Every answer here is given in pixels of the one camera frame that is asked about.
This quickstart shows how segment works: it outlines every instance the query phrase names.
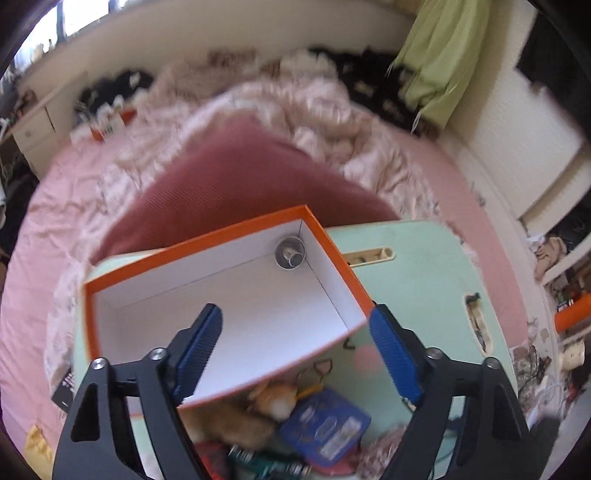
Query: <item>sticker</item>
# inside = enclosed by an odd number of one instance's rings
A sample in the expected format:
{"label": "sticker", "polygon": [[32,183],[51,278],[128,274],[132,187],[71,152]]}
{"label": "sticker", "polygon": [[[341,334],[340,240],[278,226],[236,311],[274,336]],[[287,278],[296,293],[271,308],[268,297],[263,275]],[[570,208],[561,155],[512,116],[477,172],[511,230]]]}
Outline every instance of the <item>sticker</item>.
{"label": "sticker", "polygon": [[336,417],[328,417],[320,427],[316,430],[314,434],[314,439],[318,442],[323,442],[328,435],[333,433],[334,429],[337,426],[337,419]]}
{"label": "sticker", "polygon": [[66,413],[70,409],[74,401],[74,375],[71,368],[57,386],[51,400]]}
{"label": "sticker", "polygon": [[334,460],[360,430],[361,422],[349,417],[340,430],[320,449],[320,454],[327,460]]}
{"label": "sticker", "polygon": [[312,406],[308,407],[307,409],[305,409],[302,412],[302,414],[300,416],[300,422],[308,423],[310,420],[312,420],[314,418],[314,413],[315,413],[314,407],[312,407]]}

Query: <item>bed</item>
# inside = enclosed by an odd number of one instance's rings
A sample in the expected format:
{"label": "bed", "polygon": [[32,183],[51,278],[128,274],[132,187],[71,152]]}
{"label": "bed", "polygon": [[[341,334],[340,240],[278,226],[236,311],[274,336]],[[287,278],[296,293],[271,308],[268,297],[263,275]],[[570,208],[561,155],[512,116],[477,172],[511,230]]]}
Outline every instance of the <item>bed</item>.
{"label": "bed", "polygon": [[102,239],[175,158],[244,114],[376,192],[401,218],[446,222],[475,253],[508,346],[525,340],[511,265],[459,171],[433,143],[352,104],[326,76],[246,79],[233,67],[175,62],[125,131],[58,154],[30,203],[0,310],[2,415],[19,449],[33,426],[57,446],[64,414],[50,391],[67,369],[77,292]]}

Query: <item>clutter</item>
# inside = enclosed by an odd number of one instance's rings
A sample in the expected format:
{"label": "clutter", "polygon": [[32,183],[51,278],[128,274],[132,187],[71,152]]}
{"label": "clutter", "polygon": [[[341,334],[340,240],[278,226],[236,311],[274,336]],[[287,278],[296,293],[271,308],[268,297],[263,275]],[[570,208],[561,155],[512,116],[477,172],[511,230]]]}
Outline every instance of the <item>clutter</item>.
{"label": "clutter", "polygon": [[583,293],[581,297],[569,307],[554,315],[554,325],[558,333],[573,327],[585,320],[591,314],[591,294]]}
{"label": "clutter", "polygon": [[358,456],[359,445],[349,450],[345,456],[334,465],[327,467],[313,465],[312,467],[315,473],[319,473],[324,476],[349,476],[355,473]]}
{"label": "clutter", "polygon": [[181,409],[179,415],[193,443],[221,441],[249,450],[262,450],[276,429],[271,420],[227,400]]}
{"label": "clutter", "polygon": [[574,368],[569,372],[567,379],[567,409],[577,400],[581,393],[586,391],[589,385],[589,376],[591,374],[591,362],[586,358],[586,362]]}
{"label": "clutter", "polygon": [[562,370],[574,370],[583,365],[585,363],[585,340],[569,345],[558,356],[558,361]]}
{"label": "clutter", "polygon": [[587,193],[548,235],[560,237],[567,252],[572,252],[590,233],[591,193]]}
{"label": "clutter", "polygon": [[517,399],[523,412],[530,411],[536,400],[537,387],[543,382],[552,360],[550,357],[540,358],[534,345],[526,354],[515,358],[514,369],[517,377]]}
{"label": "clutter", "polygon": [[410,111],[399,98],[399,71],[387,76],[396,52],[378,53],[367,48],[361,55],[337,53],[324,47],[309,49],[319,57],[328,57],[337,67],[339,80],[345,84],[352,101],[408,132],[413,130],[416,113]]}
{"label": "clutter", "polygon": [[297,387],[286,383],[264,382],[248,394],[250,409],[277,422],[287,420],[296,407]]}
{"label": "clutter", "polygon": [[527,245],[530,251],[535,254],[539,247],[546,243],[545,235],[534,235],[527,238]]}
{"label": "clutter", "polygon": [[107,137],[129,125],[137,114],[135,109],[114,111],[109,105],[105,104],[103,107],[99,109],[100,115],[96,122],[80,124],[70,132],[73,145],[79,145],[87,140],[104,142]]}
{"label": "clutter", "polygon": [[194,447],[212,480],[232,479],[226,445],[217,442],[203,442],[196,443]]}
{"label": "clutter", "polygon": [[356,474],[363,480],[378,480],[394,457],[405,430],[404,425],[399,425],[363,447]]}
{"label": "clutter", "polygon": [[551,236],[546,243],[535,252],[538,262],[535,265],[534,277],[536,281],[541,281],[544,274],[562,260],[567,254],[567,248],[564,241],[558,236]]}
{"label": "clutter", "polygon": [[278,476],[286,480],[298,480],[310,474],[311,467],[295,455],[274,452],[256,453],[233,446],[228,458],[235,465],[255,473],[255,480]]}
{"label": "clutter", "polygon": [[324,379],[332,372],[333,363],[332,359],[328,358],[326,360],[319,360],[312,364],[311,367],[304,368],[298,373],[297,381],[301,382],[304,378],[306,373],[311,372],[314,376],[317,377],[317,381],[315,381],[312,386],[304,388],[297,394],[298,400],[303,400],[314,393],[318,393],[322,391],[324,388]]}
{"label": "clutter", "polygon": [[361,439],[371,418],[331,388],[301,401],[279,436],[311,465],[338,463]]}
{"label": "clutter", "polygon": [[293,54],[282,57],[280,72],[298,76],[322,75],[337,78],[336,65],[328,56],[324,53],[316,55],[307,50],[297,50]]}
{"label": "clutter", "polygon": [[75,111],[79,122],[90,121],[104,104],[113,106],[118,96],[123,100],[132,98],[137,90],[150,88],[153,81],[154,78],[143,70],[125,70],[114,79],[101,78],[78,98]]}
{"label": "clutter", "polygon": [[15,91],[11,93],[9,100],[12,101],[9,101],[6,105],[0,103],[2,115],[6,117],[0,118],[0,141],[11,127],[35,107],[37,104],[37,95],[32,90],[27,90],[21,96],[18,96]]}

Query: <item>window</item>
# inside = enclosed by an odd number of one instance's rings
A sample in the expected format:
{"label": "window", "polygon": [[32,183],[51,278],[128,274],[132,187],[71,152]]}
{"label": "window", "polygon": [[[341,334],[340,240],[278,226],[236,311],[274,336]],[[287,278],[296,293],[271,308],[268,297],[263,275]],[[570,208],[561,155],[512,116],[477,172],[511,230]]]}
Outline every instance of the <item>window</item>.
{"label": "window", "polygon": [[128,0],[63,0],[39,20],[14,57],[19,72],[92,22],[121,9]]}

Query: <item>curtain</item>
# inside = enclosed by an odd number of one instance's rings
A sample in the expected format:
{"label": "curtain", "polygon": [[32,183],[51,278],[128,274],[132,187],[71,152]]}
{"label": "curtain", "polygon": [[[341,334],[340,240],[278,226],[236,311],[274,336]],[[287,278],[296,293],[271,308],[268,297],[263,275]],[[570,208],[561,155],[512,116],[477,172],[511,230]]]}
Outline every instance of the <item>curtain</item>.
{"label": "curtain", "polygon": [[588,52],[577,53],[554,22],[540,13],[521,51],[517,69],[530,82],[546,85],[591,140],[591,63],[584,60]]}
{"label": "curtain", "polygon": [[408,72],[400,98],[444,128],[476,68],[492,0],[425,0],[394,67]]}

